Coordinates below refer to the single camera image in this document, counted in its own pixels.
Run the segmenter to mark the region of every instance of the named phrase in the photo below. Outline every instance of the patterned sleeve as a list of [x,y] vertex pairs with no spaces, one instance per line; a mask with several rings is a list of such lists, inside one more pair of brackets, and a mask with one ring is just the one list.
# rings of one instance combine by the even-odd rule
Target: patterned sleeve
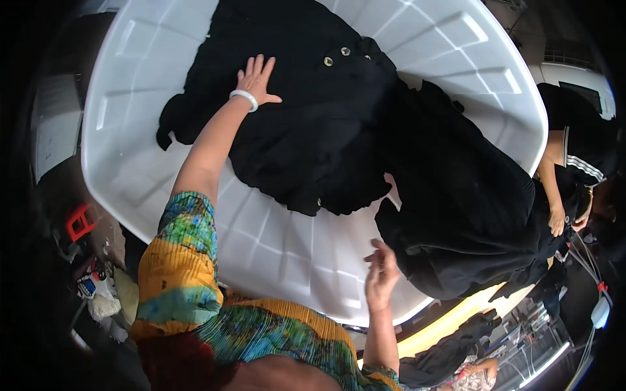
[[367,364],[363,364],[361,369],[363,376],[378,380],[387,385],[391,390],[401,390],[398,380],[398,373],[395,370],[387,367],[371,367]]
[[138,272],[139,306],[131,338],[191,331],[221,309],[213,206],[195,191],[173,196]]

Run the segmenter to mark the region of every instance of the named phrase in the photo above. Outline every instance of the colorful pleated top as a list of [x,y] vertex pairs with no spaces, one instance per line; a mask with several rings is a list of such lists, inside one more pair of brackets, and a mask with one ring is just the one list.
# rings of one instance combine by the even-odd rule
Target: colorful pleated top
[[320,313],[276,299],[223,305],[213,206],[202,194],[168,202],[138,284],[130,335],[153,391],[218,390],[238,363],[270,354],[317,367],[345,391],[399,390],[393,369],[359,370],[347,332]]

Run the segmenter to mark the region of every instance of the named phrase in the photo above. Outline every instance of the window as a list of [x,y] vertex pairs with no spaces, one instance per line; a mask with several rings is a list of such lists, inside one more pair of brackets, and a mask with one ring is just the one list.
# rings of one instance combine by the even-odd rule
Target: window
[[563,88],[568,88],[582,95],[583,98],[585,98],[589,103],[591,103],[591,105],[593,106],[593,108],[595,108],[595,111],[597,111],[598,114],[602,114],[602,105],[600,104],[600,93],[598,93],[598,91],[595,91],[594,89],[591,89],[591,88],[577,86],[576,84],[566,83],[564,81],[559,81],[558,85]]

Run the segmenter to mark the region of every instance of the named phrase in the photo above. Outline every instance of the black t-shirt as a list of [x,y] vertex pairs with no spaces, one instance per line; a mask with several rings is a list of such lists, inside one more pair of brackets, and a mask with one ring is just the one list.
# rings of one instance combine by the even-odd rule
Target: black t-shirt
[[550,131],[563,131],[563,166],[585,186],[617,169],[617,127],[600,117],[582,95],[547,83],[537,85]]

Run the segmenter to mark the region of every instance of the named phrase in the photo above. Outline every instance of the bracelet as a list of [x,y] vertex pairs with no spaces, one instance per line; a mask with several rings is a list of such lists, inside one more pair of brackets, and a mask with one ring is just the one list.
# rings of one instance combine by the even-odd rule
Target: bracelet
[[253,111],[256,111],[259,108],[259,103],[257,102],[257,98],[252,96],[252,94],[250,94],[248,91],[245,91],[243,89],[236,89],[230,93],[228,98],[230,99],[235,95],[241,95],[244,98],[248,98],[250,103],[252,103],[252,108],[250,109],[250,111],[248,111],[248,113],[252,113]]

